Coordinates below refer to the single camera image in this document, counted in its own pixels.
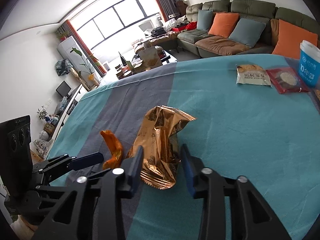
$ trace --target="red curtain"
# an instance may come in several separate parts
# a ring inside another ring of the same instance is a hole
[[[71,22],[69,20],[66,20],[65,23],[63,24],[64,27],[66,27],[69,31],[70,34],[73,36],[73,38],[76,40],[76,42],[79,44],[83,52],[86,54],[86,56],[89,58],[91,64],[93,64],[95,67],[98,68],[98,72],[100,72],[100,75],[104,75],[107,73],[107,70],[105,67],[101,64],[101,62],[92,54],[91,50],[87,47],[87,45],[83,42],[81,37],[79,36],[78,32],[76,29],[73,27]]]
[[[161,16],[161,18],[162,18],[162,20],[164,21],[164,22],[166,22],[166,21],[168,21],[169,20],[169,18],[168,18],[168,16],[164,13],[164,9],[162,8],[162,6],[161,6],[161,4],[160,4],[160,1],[159,0],[156,0],[156,2],[157,2],[157,4],[158,4],[158,6],[159,6],[159,9],[160,9],[160,16]]]

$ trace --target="gold foil bag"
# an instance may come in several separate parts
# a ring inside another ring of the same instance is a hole
[[[141,179],[159,189],[171,188],[176,183],[178,140],[176,133],[196,118],[168,106],[156,106],[143,118],[138,135],[127,157],[133,157],[139,145],[143,147]]]

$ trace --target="red snack package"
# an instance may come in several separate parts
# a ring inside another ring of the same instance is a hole
[[[266,72],[279,94],[310,91],[300,76],[291,67],[267,69]]]

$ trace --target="potted plant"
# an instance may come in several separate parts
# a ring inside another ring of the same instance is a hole
[[[68,31],[59,33],[59,34],[58,34],[59,40],[60,40],[61,42],[64,41],[64,40],[68,37],[68,35],[69,35],[69,32],[68,32]]]
[[[88,73],[89,76],[88,76],[88,79],[93,81],[93,83],[96,85],[96,86],[99,86],[99,82],[95,79],[93,73],[94,73],[94,70],[92,70],[92,64],[90,63],[90,61],[88,60],[88,58],[86,59],[87,62],[84,61],[83,57],[82,57],[82,52],[79,51],[78,49],[76,48],[72,48],[71,52],[75,52],[76,54],[78,54],[82,61],[84,62],[83,64],[80,64],[80,65],[83,65],[85,66],[85,68],[88,70],[88,71],[84,71],[82,70],[81,72],[85,72],[85,73]]]
[[[46,116],[48,115],[47,111],[44,109],[43,106],[42,106],[41,110],[38,108],[37,114],[38,114],[39,120],[44,120],[46,118]]]

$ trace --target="green sofa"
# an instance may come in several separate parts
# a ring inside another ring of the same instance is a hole
[[[316,20],[300,12],[278,8],[275,3],[258,0],[217,0],[188,6],[186,16],[188,21],[197,21],[199,10],[239,13],[239,18],[251,19],[266,23],[259,41],[253,48],[231,41],[228,38],[210,35],[200,30],[183,31],[178,36],[179,47],[201,57],[217,57],[239,54],[269,54],[274,50],[272,45],[271,19],[281,19],[310,32],[320,35],[320,26]]]

